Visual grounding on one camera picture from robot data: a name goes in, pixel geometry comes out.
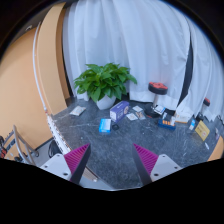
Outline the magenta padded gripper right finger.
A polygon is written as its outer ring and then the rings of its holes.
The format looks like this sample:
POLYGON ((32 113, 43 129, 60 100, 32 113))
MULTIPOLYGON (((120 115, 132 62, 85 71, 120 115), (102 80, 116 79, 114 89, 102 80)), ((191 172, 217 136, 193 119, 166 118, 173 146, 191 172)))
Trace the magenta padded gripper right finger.
POLYGON ((166 154, 157 155, 137 144, 132 148, 132 155, 144 185, 181 170, 181 167, 166 154))

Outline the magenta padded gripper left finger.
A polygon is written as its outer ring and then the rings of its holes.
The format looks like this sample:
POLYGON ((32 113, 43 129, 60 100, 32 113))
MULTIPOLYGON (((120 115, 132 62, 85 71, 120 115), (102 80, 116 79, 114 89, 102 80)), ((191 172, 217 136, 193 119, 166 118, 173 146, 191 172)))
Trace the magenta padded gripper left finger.
POLYGON ((90 154, 91 146, 85 144, 67 154, 55 154, 41 166, 41 169, 74 184, 79 184, 90 154))

